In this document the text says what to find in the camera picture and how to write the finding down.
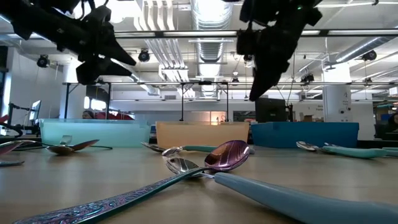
teal bin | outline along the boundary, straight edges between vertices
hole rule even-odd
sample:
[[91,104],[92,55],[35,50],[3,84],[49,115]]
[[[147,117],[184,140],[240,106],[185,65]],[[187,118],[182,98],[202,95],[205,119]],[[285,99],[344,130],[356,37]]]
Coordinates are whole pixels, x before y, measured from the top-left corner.
[[59,144],[62,136],[71,135],[71,144],[99,139],[96,145],[127,148],[141,147],[150,137],[146,121],[41,119],[40,130],[46,144]]
[[296,148],[304,141],[316,146],[325,142],[343,147],[356,147],[358,123],[349,122],[269,122],[252,124],[253,142],[256,146]]

table surface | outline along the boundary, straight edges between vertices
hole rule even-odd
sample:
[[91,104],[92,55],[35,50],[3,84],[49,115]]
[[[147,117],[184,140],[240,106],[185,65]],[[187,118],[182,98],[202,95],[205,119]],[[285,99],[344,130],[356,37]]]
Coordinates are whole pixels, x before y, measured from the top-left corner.
[[[300,149],[256,148],[231,173],[345,200],[398,203],[398,159],[314,154]],[[198,165],[206,154],[181,152]],[[149,149],[84,149],[72,156],[46,150],[11,152],[23,159],[0,168],[1,223],[112,197],[173,174]],[[296,223],[211,179],[177,183],[101,223]]]

white column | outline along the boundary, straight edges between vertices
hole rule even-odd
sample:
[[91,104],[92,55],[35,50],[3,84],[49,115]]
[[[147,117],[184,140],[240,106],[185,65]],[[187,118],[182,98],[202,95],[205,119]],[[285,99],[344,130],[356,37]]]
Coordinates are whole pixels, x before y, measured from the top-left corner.
[[[63,74],[65,81],[69,83],[77,83],[76,68],[81,64],[77,60],[72,60],[69,65],[63,67]],[[74,89],[75,85],[71,85],[69,91]],[[67,86],[62,86],[61,89],[61,104],[60,104],[60,118],[64,118],[65,114],[65,100],[67,95]],[[68,99],[68,113],[67,118],[81,119],[83,114],[86,97],[86,86],[78,85],[70,94]]]
[[[341,63],[333,70],[324,70],[324,82],[351,82],[349,65]],[[325,122],[353,122],[351,89],[346,86],[323,87],[323,113]]]

plastic bin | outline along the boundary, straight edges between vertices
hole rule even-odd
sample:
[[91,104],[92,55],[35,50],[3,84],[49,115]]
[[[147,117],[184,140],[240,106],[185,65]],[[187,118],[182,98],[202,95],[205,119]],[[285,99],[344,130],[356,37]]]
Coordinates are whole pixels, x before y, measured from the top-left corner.
[[157,144],[174,146],[219,146],[230,140],[247,142],[249,123],[156,122]]
[[296,148],[297,141],[317,146],[324,143],[343,147],[356,147],[358,123],[335,122],[270,122],[251,126],[256,146]]
[[71,135],[71,144],[99,139],[99,146],[141,147],[150,136],[146,121],[41,119],[40,128],[42,142],[47,144],[59,144],[63,135]]

light blue handle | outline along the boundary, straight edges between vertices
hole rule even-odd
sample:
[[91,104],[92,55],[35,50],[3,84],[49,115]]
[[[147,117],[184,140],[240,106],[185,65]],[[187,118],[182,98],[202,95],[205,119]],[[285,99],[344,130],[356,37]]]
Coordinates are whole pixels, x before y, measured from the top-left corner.
[[217,147],[216,146],[184,146],[183,147],[187,151],[199,151],[199,152],[213,152]]
[[397,147],[383,147],[384,150],[388,150],[388,151],[397,151],[398,152],[398,148]]
[[398,157],[398,151],[387,150],[387,156]]
[[352,148],[335,147],[335,146],[324,146],[323,149],[343,156],[350,156],[361,159],[372,159],[387,155],[387,151],[384,149],[352,149]]
[[303,223],[398,223],[396,205],[325,198],[225,173],[215,181]]

